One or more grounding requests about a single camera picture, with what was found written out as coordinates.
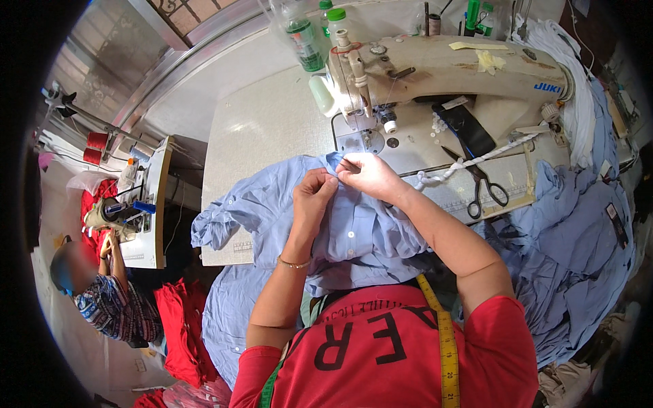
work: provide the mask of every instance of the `thread spool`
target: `thread spool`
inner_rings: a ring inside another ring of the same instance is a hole
[[[90,148],[104,149],[109,140],[108,133],[90,132],[86,138],[86,145]]]
[[[428,35],[440,35],[442,20],[437,14],[428,15]]]
[[[129,149],[129,154],[132,155],[138,161],[148,162],[150,157],[154,154],[154,150],[148,148],[147,146],[135,144]]]
[[[99,165],[100,161],[102,160],[102,152],[99,150],[86,148],[84,149],[84,157],[82,159],[85,162]]]

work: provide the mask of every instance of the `white rope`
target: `white rope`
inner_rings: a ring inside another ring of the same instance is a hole
[[[486,153],[486,154],[484,154],[484,155],[482,155],[480,157],[476,157],[476,158],[474,158],[472,160],[468,160],[468,161],[463,162],[462,158],[459,158],[458,161],[455,162],[454,164],[452,164],[451,167],[449,167],[449,169],[442,176],[427,177],[426,173],[424,173],[423,171],[420,171],[420,172],[417,173],[417,181],[419,181],[419,183],[415,186],[415,188],[417,190],[419,190],[419,191],[422,191],[422,189],[424,189],[424,187],[427,186],[427,185],[433,185],[433,184],[441,183],[441,182],[445,181],[446,179],[448,179],[449,177],[451,177],[451,175],[454,174],[454,172],[456,170],[482,163],[482,162],[484,162],[484,161],[486,161],[488,159],[493,158],[494,156],[500,155],[501,153],[503,153],[503,152],[505,152],[507,150],[510,150],[510,149],[512,149],[514,147],[517,147],[520,144],[526,143],[527,141],[531,140],[532,138],[534,138],[537,135],[539,135],[539,133],[527,134],[526,136],[522,136],[522,137],[520,137],[519,139],[515,140],[512,143],[508,143],[507,145],[505,145],[502,148],[492,150],[490,153]]]

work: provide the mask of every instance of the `industrial sewing machine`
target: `industrial sewing machine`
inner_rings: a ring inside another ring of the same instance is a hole
[[[342,113],[332,118],[332,128],[343,153],[376,153],[397,173],[414,174],[451,163],[433,141],[451,146],[458,145],[456,137],[467,138],[478,156],[508,144],[515,129],[545,120],[558,145],[565,143],[556,103],[571,99],[575,84],[569,69],[543,51],[471,37],[361,44],[349,42],[346,30],[334,35],[339,45],[330,52],[325,83]],[[479,72],[476,50],[449,46],[460,41],[501,46],[487,51],[505,64],[494,75]],[[431,127],[434,112],[449,125],[438,135]]]

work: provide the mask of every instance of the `scissors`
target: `scissors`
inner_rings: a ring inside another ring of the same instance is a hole
[[[465,157],[467,157],[467,160],[472,160],[473,157],[467,150],[467,146],[465,146],[462,140],[460,141],[460,145],[462,146],[462,150],[465,152]],[[442,146],[442,149],[447,155],[449,155],[449,157],[455,161],[458,161],[460,158],[460,156],[457,155],[453,150],[446,148],[445,146]],[[467,214],[469,214],[472,219],[481,218],[481,197],[479,196],[479,193],[481,192],[481,180],[485,180],[485,183],[488,186],[488,192],[490,193],[492,200],[494,200],[501,207],[508,205],[508,192],[497,183],[491,183],[486,172],[481,170],[477,165],[466,167],[466,169],[474,177],[474,182],[476,183],[474,201],[470,202],[470,204],[467,206]]]

